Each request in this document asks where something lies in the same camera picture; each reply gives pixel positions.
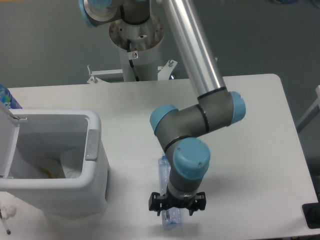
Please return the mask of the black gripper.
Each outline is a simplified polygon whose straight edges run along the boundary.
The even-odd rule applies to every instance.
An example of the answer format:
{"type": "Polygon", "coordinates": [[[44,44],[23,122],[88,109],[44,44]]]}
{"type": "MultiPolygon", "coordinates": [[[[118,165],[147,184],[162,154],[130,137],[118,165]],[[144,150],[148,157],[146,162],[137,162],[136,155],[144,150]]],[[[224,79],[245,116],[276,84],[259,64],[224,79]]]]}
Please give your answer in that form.
{"type": "Polygon", "coordinates": [[[193,198],[179,199],[174,197],[169,191],[165,194],[152,192],[148,200],[148,210],[156,212],[157,216],[161,215],[162,211],[171,208],[188,209],[189,216],[194,212],[204,211],[206,208],[207,199],[205,192],[198,192],[193,198]]]}

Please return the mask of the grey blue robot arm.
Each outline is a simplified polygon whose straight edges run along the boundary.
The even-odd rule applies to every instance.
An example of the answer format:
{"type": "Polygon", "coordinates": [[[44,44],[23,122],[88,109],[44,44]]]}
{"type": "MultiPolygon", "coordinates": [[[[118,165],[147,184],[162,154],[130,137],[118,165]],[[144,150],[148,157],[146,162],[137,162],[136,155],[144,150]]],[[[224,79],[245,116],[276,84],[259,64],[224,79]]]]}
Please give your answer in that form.
{"type": "MultiPolygon", "coordinates": [[[[207,44],[191,0],[164,0],[163,9],[174,34],[198,103],[185,109],[163,105],[150,124],[171,170],[164,194],[153,192],[148,208],[160,214],[171,208],[203,211],[206,195],[199,192],[209,168],[210,151],[200,136],[241,121],[245,102],[228,91],[207,44]]],[[[80,12],[90,27],[109,24],[109,36],[120,52],[123,79],[143,82],[158,78],[157,47],[164,38],[162,21],[148,0],[80,0],[80,12]]]]}

